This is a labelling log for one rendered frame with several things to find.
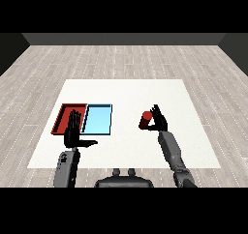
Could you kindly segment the dark grey robot body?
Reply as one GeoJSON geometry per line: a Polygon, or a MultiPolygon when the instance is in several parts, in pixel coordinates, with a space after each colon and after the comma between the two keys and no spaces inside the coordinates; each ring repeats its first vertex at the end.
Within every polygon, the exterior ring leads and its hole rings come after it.
{"type": "Polygon", "coordinates": [[[134,168],[128,169],[127,176],[121,176],[120,169],[114,168],[110,177],[96,182],[95,188],[153,188],[153,184],[148,179],[138,177],[134,168]]]}

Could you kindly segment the small red can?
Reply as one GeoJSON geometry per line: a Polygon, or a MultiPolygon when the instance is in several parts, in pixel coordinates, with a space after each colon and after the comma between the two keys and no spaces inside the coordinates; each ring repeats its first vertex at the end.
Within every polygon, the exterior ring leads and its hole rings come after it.
{"type": "Polygon", "coordinates": [[[152,117],[153,115],[150,111],[144,111],[139,121],[139,128],[143,130],[145,127],[147,127],[152,117]]]}

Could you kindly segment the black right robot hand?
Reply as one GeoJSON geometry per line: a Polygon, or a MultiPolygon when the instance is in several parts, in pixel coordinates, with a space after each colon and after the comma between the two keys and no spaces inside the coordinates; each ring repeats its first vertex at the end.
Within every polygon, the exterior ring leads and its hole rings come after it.
{"type": "Polygon", "coordinates": [[[150,112],[152,113],[154,124],[148,126],[147,128],[150,131],[166,132],[168,130],[168,122],[165,116],[162,114],[159,106],[155,104],[150,109],[150,112]]]}

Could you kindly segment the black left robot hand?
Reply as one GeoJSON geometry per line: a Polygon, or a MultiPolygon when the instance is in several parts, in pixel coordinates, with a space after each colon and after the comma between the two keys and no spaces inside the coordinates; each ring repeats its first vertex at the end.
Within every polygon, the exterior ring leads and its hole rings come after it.
{"type": "Polygon", "coordinates": [[[64,145],[67,148],[84,147],[88,148],[97,144],[96,140],[82,140],[79,138],[79,125],[81,114],[74,109],[70,112],[68,126],[64,131],[64,145]]]}

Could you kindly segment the light blue shallow open box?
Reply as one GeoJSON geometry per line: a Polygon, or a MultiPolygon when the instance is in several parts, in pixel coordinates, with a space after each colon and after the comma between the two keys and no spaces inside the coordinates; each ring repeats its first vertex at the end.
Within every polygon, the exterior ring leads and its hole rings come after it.
{"type": "Polygon", "coordinates": [[[110,135],[112,105],[90,103],[83,117],[82,135],[110,135]]]}

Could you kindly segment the red shallow open box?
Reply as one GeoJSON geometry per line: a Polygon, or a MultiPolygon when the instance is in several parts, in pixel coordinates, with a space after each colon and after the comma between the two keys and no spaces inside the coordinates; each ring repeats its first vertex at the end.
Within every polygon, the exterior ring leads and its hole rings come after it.
{"type": "Polygon", "coordinates": [[[55,123],[51,130],[53,135],[63,135],[65,129],[68,127],[70,113],[75,110],[80,114],[80,121],[83,121],[83,117],[86,111],[86,103],[63,103],[60,107],[55,123]]]}

